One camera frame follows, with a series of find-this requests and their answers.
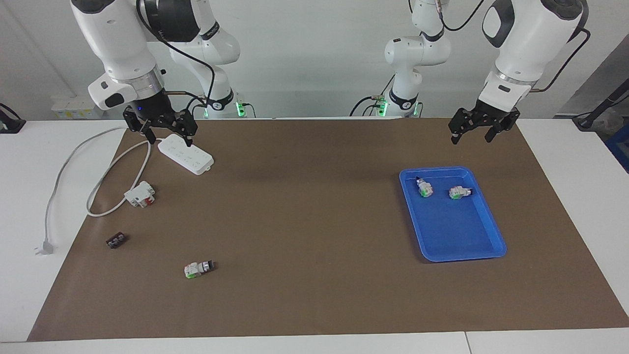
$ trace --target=brown mat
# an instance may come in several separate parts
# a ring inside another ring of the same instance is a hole
[[[629,326],[517,130],[453,146],[446,120],[199,125],[212,170],[156,150],[143,177],[156,204],[86,219],[29,340]],[[114,168],[94,211],[120,200],[144,153]],[[421,256],[398,174],[455,165],[475,173],[504,258]],[[118,231],[131,239],[110,250]],[[209,259],[216,271],[184,277]]]

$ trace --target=blue plastic tray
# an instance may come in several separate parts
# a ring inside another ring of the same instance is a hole
[[[416,179],[432,184],[423,198]],[[406,169],[399,175],[421,253],[432,262],[481,260],[507,252],[487,202],[472,171],[465,167]],[[472,188],[472,195],[452,200],[450,188]]]

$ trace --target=white table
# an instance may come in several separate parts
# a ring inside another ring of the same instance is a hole
[[[58,169],[84,139],[122,121],[29,122],[0,135],[0,341],[26,340],[85,219],[85,200],[123,130],[88,145],[69,164],[51,217],[50,256],[35,256]],[[524,133],[625,312],[629,312],[629,175],[598,137],[567,120],[522,120]],[[582,193],[585,184],[594,194]],[[1,343],[0,353],[629,353],[629,329],[378,334],[263,338]]]

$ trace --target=white robotic arm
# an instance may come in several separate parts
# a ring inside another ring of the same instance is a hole
[[[443,9],[449,0],[442,1]],[[395,69],[393,87],[386,96],[385,115],[408,117],[417,106],[421,74],[419,66],[435,66],[450,57],[450,40],[443,36],[443,25],[434,0],[416,0],[413,24],[420,30],[417,37],[390,40],[385,48],[385,58]]]
[[[485,136],[511,130],[520,112],[517,103],[532,91],[548,65],[587,21],[586,0],[496,0],[487,11],[483,32],[500,49],[476,107],[459,109],[449,124],[452,142],[477,127]]]
[[[90,84],[88,91],[104,110],[129,104],[124,117],[132,131],[146,135],[152,143],[155,136],[150,128],[167,128],[182,135],[190,145],[197,129],[188,110],[172,109],[162,79],[165,72],[157,69],[147,40],[170,43],[173,59],[191,70],[209,93],[209,111],[216,112],[211,117],[244,115],[225,72],[212,67],[236,61],[240,47],[235,38],[220,29],[207,0],[70,2],[81,31],[105,68],[105,74]],[[142,23],[150,28],[150,35],[145,34]]]

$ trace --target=white power strip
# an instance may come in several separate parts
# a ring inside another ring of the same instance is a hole
[[[214,164],[214,158],[195,145],[186,146],[182,137],[171,134],[157,146],[162,154],[168,156],[188,171],[200,176]]]

